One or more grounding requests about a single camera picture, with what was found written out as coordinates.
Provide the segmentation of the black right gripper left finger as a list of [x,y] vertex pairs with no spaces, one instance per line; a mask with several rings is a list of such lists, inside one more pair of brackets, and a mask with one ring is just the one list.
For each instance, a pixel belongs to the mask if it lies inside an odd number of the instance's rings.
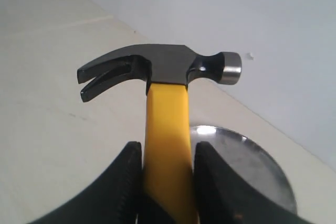
[[135,223],[141,186],[141,144],[128,142],[92,184],[32,223]]

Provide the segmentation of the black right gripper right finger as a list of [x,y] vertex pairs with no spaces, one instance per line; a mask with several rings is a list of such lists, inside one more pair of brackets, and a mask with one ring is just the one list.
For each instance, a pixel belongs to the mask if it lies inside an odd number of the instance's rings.
[[307,223],[248,184],[209,142],[196,145],[194,188],[201,223]]

